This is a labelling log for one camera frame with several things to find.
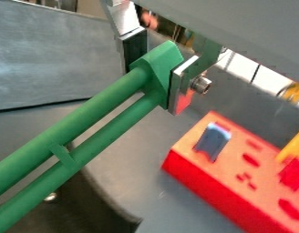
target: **red block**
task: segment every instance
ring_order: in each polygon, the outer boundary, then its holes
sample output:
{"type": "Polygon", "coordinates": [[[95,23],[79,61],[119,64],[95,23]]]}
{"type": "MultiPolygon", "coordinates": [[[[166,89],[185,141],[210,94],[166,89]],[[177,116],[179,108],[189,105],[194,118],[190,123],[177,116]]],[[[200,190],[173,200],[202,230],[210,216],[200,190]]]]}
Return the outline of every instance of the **red block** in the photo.
{"type": "Polygon", "coordinates": [[[290,187],[293,191],[299,189],[299,159],[297,157],[280,172],[280,177],[280,182],[290,187]]]}
{"type": "Polygon", "coordinates": [[[299,189],[280,183],[285,165],[280,149],[220,114],[210,112],[170,150],[162,168],[246,230],[299,233],[299,189]],[[232,139],[210,162],[194,146],[210,122],[224,125],[232,139]]]}

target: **yellow object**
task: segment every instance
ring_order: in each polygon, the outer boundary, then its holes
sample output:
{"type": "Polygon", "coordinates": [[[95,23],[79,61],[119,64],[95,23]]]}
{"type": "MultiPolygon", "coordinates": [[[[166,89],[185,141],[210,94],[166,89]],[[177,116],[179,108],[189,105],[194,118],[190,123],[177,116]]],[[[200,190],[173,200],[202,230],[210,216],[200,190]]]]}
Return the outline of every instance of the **yellow object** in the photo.
{"type": "Polygon", "coordinates": [[[282,162],[288,157],[299,157],[299,133],[295,136],[288,146],[281,150],[277,161],[282,162]]]}
{"type": "Polygon", "coordinates": [[[292,83],[281,97],[297,104],[299,102],[299,84],[292,83]]]}

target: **green metal bar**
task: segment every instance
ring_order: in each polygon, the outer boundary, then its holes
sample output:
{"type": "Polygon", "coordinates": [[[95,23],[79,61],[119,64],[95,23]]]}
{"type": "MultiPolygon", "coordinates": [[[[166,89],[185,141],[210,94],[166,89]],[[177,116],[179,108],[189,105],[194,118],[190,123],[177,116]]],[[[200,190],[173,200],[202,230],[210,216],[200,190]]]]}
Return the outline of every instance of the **green metal bar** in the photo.
{"type": "Polygon", "coordinates": [[[72,177],[78,170],[118,140],[130,128],[155,109],[162,101],[158,91],[150,92],[99,132],[72,151],[71,156],[78,168],[62,162],[34,181],[34,183],[0,207],[0,232],[20,220],[55,189],[72,177]]]}
{"type": "Polygon", "coordinates": [[[67,145],[151,80],[151,72],[134,68],[78,110],[0,162],[0,195],[52,156],[54,143],[67,145]]]}

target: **bolt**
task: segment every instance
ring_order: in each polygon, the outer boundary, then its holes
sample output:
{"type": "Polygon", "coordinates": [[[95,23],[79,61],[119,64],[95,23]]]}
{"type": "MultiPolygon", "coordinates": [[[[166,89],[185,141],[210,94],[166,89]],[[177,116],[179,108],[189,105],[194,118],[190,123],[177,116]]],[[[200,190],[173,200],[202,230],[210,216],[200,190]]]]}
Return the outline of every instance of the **bolt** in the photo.
{"type": "Polygon", "coordinates": [[[206,78],[201,75],[193,79],[190,87],[200,94],[205,95],[212,88],[212,81],[209,78],[206,78]]]}

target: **blue component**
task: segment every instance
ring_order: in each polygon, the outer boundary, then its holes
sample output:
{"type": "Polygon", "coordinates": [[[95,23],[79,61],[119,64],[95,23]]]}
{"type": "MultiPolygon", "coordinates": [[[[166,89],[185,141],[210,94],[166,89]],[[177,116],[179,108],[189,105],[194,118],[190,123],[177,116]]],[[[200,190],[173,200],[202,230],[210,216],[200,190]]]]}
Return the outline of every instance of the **blue component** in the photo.
{"type": "Polygon", "coordinates": [[[232,133],[216,123],[210,123],[196,145],[196,150],[206,152],[212,161],[216,161],[230,139],[232,133]]]}

